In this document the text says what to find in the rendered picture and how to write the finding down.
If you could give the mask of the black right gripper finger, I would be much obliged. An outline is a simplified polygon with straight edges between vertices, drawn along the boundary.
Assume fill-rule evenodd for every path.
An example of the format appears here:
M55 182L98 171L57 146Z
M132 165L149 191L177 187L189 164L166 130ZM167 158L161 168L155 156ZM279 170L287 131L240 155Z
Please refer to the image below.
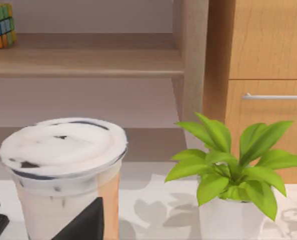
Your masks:
M51 240L104 240L103 198L97 197Z

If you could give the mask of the white lidded drink cup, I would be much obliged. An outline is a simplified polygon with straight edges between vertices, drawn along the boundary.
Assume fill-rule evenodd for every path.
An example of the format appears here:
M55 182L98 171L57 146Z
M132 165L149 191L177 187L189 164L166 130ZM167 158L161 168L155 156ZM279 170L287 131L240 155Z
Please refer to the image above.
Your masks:
M119 183L125 130L104 120L38 122L8 136L0 158L15 184L28 240L51 240L97 197L103 240L119 240Z

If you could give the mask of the open wooden shelf unit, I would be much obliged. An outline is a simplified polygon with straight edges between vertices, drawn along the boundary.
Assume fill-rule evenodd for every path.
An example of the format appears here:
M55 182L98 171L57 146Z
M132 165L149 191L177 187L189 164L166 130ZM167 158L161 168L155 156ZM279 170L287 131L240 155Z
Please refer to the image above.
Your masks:
M202 109L210 0L0 0L17 42L0 49L0 143L48 119L126 129L127 159L203 144L175 122Z

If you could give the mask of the green plant in white pot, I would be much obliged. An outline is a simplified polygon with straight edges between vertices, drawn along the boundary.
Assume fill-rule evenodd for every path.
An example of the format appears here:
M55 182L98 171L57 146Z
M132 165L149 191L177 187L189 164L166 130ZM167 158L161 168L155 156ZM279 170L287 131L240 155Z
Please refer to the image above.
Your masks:
M229 129L205 115L198 118L199 122L177 125L202 141L206 151L188 148L175 154L176 165L165 181L198 177L201 240L259 240L265 219L274 221L277 216L275 191L287 193L278 170L297 168L297 155L256 147L256 138L268 125L255 123L241 134L239 155L234 156Z

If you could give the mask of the wooden drawer front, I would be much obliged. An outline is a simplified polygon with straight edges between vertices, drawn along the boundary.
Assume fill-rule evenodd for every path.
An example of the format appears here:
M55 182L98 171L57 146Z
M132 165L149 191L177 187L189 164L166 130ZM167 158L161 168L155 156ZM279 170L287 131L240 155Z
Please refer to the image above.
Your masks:
M240 137L252 124L268 129L255 139L255 146L266 151L281 149L297 155L297 100L242 99L251 95L296 95L297 80L230 80L225 125L232 136L232 152L240 153Z

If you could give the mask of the colourful puzzle cube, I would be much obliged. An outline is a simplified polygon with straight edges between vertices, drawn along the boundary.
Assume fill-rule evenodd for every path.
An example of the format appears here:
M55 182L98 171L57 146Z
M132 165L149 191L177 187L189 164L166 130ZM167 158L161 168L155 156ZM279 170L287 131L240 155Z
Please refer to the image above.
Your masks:
M16 41L12 5L9 3L0 3L0 49L8 48Z

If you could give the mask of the wooden cupboard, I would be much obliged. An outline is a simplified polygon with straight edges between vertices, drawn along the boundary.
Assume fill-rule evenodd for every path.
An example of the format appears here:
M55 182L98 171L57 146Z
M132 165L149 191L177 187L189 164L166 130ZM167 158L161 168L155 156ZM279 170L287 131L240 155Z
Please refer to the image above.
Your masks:
M276 148L297 154L297 0L209 0L203 113L235 155L249 125L291 120Z

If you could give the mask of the wooden cupboard door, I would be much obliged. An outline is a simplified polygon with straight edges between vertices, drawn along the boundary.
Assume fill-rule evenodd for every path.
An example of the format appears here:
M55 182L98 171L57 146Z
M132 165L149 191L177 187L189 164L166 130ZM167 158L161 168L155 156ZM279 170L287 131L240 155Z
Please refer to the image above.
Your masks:
M236 0L229 77L297 80L297 0Z

